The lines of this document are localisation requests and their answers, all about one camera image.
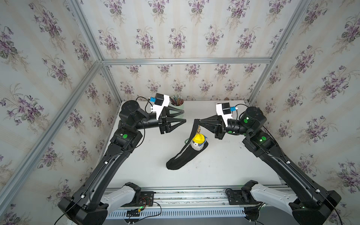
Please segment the yellow hat doll charm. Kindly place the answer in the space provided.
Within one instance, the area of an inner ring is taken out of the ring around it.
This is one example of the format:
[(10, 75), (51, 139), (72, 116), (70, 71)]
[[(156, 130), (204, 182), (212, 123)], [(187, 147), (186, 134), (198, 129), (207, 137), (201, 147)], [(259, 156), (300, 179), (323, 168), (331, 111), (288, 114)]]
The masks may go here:
[(191, 140), (190, 145), (195, 151), (201, 151), (207, 142), (206, 139), (206, 136), (204, 136), (203, 134), (196, 134)]

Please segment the black fabric shoulder bag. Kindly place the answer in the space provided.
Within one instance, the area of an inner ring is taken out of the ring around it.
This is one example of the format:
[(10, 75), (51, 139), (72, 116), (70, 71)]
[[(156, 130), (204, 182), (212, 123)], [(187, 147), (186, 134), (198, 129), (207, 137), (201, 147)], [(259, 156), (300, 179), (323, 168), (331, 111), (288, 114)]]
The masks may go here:
[(198, 156), (200, 153), (202, 153), (208, 146), (208, 141), (206, 142), (204, 148), (201, 151), (195, 151), (190, 143), (191, 140), (194, 138), (196, 134), (201, 134), (198, 132), (199, 124), (194, 123), (193, 128), (190, 134), (190, 137), (188, 139), (188, 142), (183, 146), (182, 150), (173, 158), (171, 158), (167, 163), (166, 167), (168, 170), (179, 170), (183, 166), (185, 166), (188, 162), (193, 160), (196, 156)]

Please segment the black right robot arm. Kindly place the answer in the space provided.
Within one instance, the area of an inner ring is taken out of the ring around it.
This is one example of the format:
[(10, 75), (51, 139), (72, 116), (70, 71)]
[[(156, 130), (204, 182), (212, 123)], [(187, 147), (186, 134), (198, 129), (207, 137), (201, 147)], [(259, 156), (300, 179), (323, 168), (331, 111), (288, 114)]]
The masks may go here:
[(243, 135), (244, 146), (271, 167), (291, 188), (292, 194), (267, 188), (256, 181), (247, 182), (241, 189), (242, 201), (254, 200), (269, 204), (290, 215), (300, 225), (322, 225), (336, 211), (341, 196), (334, 190), (326, 190), (307, 176), (281, 149), (277, 141), (262, 130), (266, 117), (258, 107), (250, 106), (239, 119), (232, 118), (232, 108), (220, 107), (217, 115), (195, 119), (193, 131), (198, 126), (214, 133), (219, 140), (225, 134)]

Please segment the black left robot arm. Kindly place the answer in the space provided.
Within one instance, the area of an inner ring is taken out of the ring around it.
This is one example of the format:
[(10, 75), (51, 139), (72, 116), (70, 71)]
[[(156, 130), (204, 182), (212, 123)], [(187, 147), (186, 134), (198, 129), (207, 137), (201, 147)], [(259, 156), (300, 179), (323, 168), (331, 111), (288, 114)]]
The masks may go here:
[(63, 197), (59, 202), (60, 210), (75, 224), (102, 225), (119, 207), (140, 203), (141, 188), (131, 182), (109, 195), (105, 196), (104, 192), (124, 161), (142, 145), (145, 133), (141, 129), (158, 127), (164, 134), (186, 123), (185, 119), (179, 118), (184, 110), (170, 106), (167, 96), (151, 101), (154, 103), (151, 113), (144, 111), (135, 100), (123, 103), (119, 127), (99, 164), (71, 197)]

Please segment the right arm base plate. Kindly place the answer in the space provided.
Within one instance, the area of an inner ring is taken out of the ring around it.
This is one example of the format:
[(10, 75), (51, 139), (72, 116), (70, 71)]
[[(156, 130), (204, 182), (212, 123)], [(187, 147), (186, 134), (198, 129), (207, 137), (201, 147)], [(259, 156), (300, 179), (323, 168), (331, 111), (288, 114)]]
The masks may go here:
[(261, 202), (256, 201), (252, 195), (241, 189), (233, 190), (227, 188), (225, 194), (228, 198), (230, 205), (259, 205)]

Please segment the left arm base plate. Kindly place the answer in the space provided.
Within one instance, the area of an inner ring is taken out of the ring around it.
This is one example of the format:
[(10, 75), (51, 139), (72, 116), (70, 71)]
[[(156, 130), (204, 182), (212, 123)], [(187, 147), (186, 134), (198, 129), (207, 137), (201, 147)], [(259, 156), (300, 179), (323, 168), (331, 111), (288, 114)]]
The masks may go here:
[(155, 193), (154, 191), (141, 191), (139, 194), (135, 194), (132, 202), (124, 204), (121, 207), (153, 206)]

